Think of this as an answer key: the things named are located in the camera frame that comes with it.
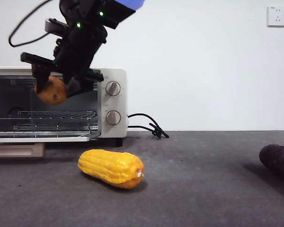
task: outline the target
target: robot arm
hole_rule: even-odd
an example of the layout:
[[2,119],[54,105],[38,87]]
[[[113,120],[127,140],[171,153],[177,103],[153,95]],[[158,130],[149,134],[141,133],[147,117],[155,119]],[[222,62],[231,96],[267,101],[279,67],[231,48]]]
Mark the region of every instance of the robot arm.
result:
[[116,29],[118,24],[143,5],[144,0],[60,0],[60,12],[66,24],[48,19],[45,30],[59,36],[53,51],[54,60],[29,53],[21,54],[21,61],[32,65],[40,93],[51,72],[63,75],[64,83],[76,81],[77,89],[68,97],[91,91],[94,81],[103,81],[103,75],[89,68],[94,55],[106,43],[104,26]]

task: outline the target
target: oven knob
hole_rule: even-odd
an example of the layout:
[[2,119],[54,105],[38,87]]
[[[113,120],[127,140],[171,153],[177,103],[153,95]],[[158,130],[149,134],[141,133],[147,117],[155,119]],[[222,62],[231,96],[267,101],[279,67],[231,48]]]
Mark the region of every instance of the oven knob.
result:
[[121,91],[121,87],[117,82],[111,81],[106,85],[106,92],[110,96],[117,96]]
[[117,111],[110,111],[106,115],[106,121],[110,125],[117,125],[121,121],[121,116]]

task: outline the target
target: potato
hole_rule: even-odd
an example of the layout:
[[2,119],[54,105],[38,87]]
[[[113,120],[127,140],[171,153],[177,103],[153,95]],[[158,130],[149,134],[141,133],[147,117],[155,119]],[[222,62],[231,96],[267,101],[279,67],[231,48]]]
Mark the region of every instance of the potato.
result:
[[36,93],[42,102],[48,105],[58,105],[63,103],[66,98],[66,86],[57,77],[49,76],[48,82],[40,93]]

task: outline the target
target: blue robot part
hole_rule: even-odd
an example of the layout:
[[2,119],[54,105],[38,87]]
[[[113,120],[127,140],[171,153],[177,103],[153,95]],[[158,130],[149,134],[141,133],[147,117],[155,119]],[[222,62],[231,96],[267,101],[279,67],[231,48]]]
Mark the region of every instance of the blue robot part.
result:
[[116,0],[116,1],[132,10],[137,10],[144,3],[144,0]]

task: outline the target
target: white wall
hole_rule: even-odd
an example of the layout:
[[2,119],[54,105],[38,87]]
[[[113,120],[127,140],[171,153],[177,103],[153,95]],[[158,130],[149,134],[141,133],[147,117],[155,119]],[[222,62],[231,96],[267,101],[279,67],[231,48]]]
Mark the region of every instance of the white wall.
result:
[[[21,48],[8,35],[41,0],[0,0],[0,66],[23,66],[20,54],[52,58],[55,37]],[[284,28],[268,28],[268,4],[284,0],[146,0],[108,29],[92,67],[120,67],[129,78],[129,113],[153,116],[166,130],[284,130]],[[63,20],[55,0],[14,42]],[[146,124],[143,118],[131,124]]]

